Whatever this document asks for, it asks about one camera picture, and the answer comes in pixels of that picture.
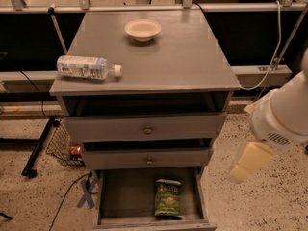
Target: bottle cap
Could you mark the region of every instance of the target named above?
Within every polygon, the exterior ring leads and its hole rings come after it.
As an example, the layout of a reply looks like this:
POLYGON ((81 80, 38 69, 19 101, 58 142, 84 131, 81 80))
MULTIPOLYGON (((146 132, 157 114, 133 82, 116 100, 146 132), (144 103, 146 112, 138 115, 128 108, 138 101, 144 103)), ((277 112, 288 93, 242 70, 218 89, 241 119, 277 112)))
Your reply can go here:
POLYGON ((121 66, 121 65, 115 65, 114 76, 115 76, 115 77, 120 77, 120 76, 122 76, 122 66, 121 66))

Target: white bowl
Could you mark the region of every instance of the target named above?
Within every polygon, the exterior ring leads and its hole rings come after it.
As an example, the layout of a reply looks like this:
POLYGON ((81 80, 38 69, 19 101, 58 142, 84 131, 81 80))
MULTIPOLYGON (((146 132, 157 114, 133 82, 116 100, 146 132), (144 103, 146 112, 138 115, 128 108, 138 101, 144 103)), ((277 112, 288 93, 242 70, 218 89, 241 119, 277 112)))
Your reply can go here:
POLYGON ((125 32, 134 40, 139 42, 147 42, 153 39, 153 37, 161 32, 161 25, 150 19, 137 19, 128 22, 125 25, 125 32))

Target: plastic bottle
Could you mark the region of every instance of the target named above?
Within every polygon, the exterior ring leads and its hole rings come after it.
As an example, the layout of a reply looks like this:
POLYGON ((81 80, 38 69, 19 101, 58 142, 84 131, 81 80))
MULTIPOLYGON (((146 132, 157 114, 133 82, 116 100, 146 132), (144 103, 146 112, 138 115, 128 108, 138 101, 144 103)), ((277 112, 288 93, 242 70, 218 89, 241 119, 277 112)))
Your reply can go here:
POLYGON ((63 76, 96 80, 122 75, 121 65, 98 57, 63 55, 57 60, 57 69, 63 76))

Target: floor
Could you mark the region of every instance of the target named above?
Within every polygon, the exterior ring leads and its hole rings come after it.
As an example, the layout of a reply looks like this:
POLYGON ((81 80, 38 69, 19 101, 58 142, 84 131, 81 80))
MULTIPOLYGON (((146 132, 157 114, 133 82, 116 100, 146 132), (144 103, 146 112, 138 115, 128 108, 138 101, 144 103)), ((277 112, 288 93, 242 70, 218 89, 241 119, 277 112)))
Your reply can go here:
MULTIPOLYGON (((241 184, 228 180, 239 148, 251 139, 245 105, 231 103, 212 160, 201 177, 210 222, 218 231, 308 230, 305 145, 279 151, 267 166, 241 184)), ((0 116, 0 137, 38 139, 47 122, 39 109, 30 112, 9 107, 0 116)), ((45 112, 51 115, 59 110, 45 112)), ((54 131, 52 128, 36 160, 35 178, 21 176, 33 147, 0 146, 0 211, 13 217, 10 221, 0 217, 0 230, 50 230, 69 186, 89 173, 85 167, 65 167, 46 153, 54 131)), ((90 210, 87 204, 77 207, 83 196, 80 182, 73 184, 51 230, 92 228, 95 208, 90 210)))

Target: drawer knob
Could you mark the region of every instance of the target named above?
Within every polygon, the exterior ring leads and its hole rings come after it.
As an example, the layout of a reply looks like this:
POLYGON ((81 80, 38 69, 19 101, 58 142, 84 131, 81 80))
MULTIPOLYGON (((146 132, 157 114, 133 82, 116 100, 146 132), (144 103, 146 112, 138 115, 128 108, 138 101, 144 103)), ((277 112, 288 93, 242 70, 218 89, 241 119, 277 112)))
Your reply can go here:
POLYGON ((152 128, 151 128, 150 126, 146 126, 146 127, 144 128, 144 133, 145 133, 146 135, 152 134, 152 128))
POLYGON ((152 159, 151 159, 151 158, 148 158, 148 159, 146 160, 146 164, 149 165, 149 166, 151 166, 151 165, 153 164, 152 159))

